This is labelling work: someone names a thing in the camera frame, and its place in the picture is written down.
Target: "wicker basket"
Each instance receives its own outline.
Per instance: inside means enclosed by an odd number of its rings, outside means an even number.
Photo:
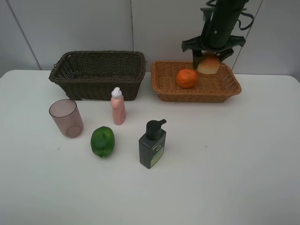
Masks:
[[[224,102],[242,91],[232,70],[224,63],[216,74],[198,73],[198,84],[193,88],[183,89],[176,83],[177,73],[182,69],[192,68],[192,62],[153,62],[153,90],[161,100],[167,102]]]
[[[110,100],[120,87],[124,100],[134,100],[145,75],[145,56],[127,51],[77,51],[54,65],[50,81],[73,100]]]

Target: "green lime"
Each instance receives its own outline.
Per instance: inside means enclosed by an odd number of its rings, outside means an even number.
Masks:
[[[90,139],[90,146],[96,156],[101,158],[108,157],[114,148],[114,134],[109,127],[96,129]]]

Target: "orange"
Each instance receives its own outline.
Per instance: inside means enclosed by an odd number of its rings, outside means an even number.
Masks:
[[[192,69],[182,69],[176,77],[177,84],[182,88],[192,88],[197,84],[197,72]]]

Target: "white bottle cap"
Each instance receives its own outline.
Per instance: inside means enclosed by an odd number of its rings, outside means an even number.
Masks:
[[[116,87],[113,91],[112,91],[112,97],[114,98],[119,98],[122,95],[122,91],[120,90],[120,88]]]

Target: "pink translucent cup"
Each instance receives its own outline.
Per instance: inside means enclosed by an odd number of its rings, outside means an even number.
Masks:
[[[83,131],[83,121],[75,101],[59,100],[50,106],[49,113],[64,136],[78,137]]]

